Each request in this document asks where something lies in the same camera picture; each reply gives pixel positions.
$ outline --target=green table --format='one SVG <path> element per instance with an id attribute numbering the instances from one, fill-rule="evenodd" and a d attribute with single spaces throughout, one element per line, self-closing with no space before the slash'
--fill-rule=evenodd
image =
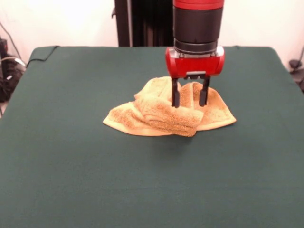
<path id="1" fill-rule="evenodd" d="M 0 227 L 303 228 L 303 94 L 274 50 L 225 49 L 237 123 L 193 138 L 102 124 L 165 48 L 36 49 L 0 121 Z"/>

